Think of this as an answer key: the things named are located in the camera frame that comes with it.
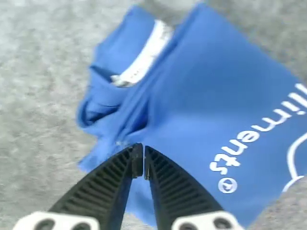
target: drawstring bag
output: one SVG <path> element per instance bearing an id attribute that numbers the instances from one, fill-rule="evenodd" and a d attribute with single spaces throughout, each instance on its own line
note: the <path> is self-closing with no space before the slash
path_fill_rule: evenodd
<path id="1" fill-rule="evenodd" d="M 98 46 L 77 118 L 98 141 L 80 168 L 89 172 L 140 142 L 184 168 L 247 227 L 307 173 L 307 88 L 203 3 L 168 30 L 154 61 L 144 58 L 141 76 L 116 86 L 155 25 L 133 7 Z M 148 181 L 135 179 L 126 211 L 155 226 L 153 208 Z"/>

